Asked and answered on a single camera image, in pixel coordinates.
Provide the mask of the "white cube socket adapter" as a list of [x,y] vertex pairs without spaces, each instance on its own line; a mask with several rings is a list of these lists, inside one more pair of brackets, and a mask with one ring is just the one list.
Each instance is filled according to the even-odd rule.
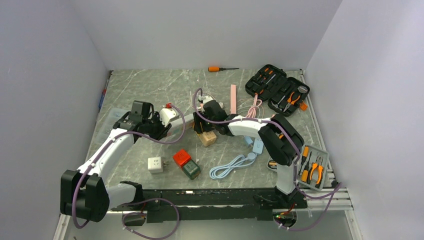
[[147,159],[147,169],[150,174],[163,173],[166,166],[167,162],[162,160],[160,156],[149,157]]

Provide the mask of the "black tool case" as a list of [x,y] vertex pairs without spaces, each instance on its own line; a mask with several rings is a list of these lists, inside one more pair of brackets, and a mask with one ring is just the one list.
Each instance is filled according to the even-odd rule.
[[[308,109],[306,100],[311,89],[295,77],[288,76],[283,69],[266,64],[247,81],[245,90],[249,95],[257,97],[263,102],[267,102],[268,107],[275,112],[289,117],[297,109],[302,111]],[[301,93],[301,97],[284,112],[287,100],[293,91]]]

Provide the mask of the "green cube socket adapter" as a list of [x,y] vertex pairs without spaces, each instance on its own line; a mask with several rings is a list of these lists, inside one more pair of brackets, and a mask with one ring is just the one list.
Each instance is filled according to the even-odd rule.
[[193,160],[189,160],[182,166],[182,171],[187,175],[190,180],[194,180],[200,173],[199,165]]

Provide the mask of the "white power strip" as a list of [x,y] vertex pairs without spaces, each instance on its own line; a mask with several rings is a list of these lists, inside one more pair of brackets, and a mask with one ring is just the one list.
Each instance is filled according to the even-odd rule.
[[193,114],[188,114],[184,116],[185,124],[183,124],[182,118],[176,119],[172,121],[171,128],[167,132],[167,136],[165,138],[166,141],[172,141],[177,139],[183,132],[183,128],[185,130],[189,130],[193,128],[194,125],[194,116]]

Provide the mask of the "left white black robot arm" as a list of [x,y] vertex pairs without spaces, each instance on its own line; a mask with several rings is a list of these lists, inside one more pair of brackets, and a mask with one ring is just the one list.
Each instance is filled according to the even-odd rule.
[[159,142],[171,129],[171,122],[179,112],[168,103],[156,111],[152,103],[137,101],[131,110],[113,124],[109,136],[101,147],[76,170],[66,170],[60,179],[60,212],[76,221],[99,222],[106,213],[120,205],[131,210],[144,203],[143,187],[139,183],[121,181],[107,187],[107,179],[126,153],[139,138]]

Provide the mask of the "light blue power strip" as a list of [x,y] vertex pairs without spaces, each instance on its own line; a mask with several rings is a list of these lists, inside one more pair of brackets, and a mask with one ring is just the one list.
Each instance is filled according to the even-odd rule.
[[260,138],[252,139],[249,136],[244,136],[244,140],[254,154],[261,155],[263,153],[264,143]]

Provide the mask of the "beige orange cube adapter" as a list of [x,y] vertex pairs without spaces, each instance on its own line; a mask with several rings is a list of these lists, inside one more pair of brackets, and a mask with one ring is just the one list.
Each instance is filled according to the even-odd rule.
[[198,137],[199,137],[201,143],[205,147],[208,147],[208,146],[214,144],[215,141],[217,140],[217,136],[213,131],[203,132],[203,133],[199,134]]

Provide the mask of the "clear plastic screw box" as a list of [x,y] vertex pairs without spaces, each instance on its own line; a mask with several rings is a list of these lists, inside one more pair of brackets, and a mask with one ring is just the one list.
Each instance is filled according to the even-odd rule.
[[117,122],[127,112],[127,109],[116,107],[111,108],[95,136],[94,143],[101,145],[104,141],[106,141],[113,129],[115,122]]

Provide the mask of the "pink power adapter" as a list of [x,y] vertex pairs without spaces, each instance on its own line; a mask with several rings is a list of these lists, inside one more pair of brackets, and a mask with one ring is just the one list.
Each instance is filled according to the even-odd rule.
[[230,113],[237,113],[237,86],[235,84],[230,85]]

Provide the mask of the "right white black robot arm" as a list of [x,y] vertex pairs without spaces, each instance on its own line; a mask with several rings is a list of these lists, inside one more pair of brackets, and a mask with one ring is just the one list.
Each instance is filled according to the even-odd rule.
[[295,201],[295,165],[301,157],[305,141],[301,134],[282,115],[268,118],[243,117],[227,114],[219,103],[209,97],[198,100],[203,112],[196,115],[222,135],[259,138],[277,165],[276,203],[287,208]]

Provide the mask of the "grey tool case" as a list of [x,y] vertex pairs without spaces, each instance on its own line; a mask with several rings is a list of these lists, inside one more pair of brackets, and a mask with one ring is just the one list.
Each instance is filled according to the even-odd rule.
[[290,143],[265,143],[276,163],[276,189],[288,195],[300,185],[321,191],[327,177],[329,154],[313,146],[295,146]]

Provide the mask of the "red cube socket adapter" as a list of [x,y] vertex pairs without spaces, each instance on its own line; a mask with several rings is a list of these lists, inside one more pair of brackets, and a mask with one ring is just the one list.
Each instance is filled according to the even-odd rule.
[[180,169],[182,169],[185,164],[192,160],[189,153],[184,149],[179,150],[172,156],[172,158]]

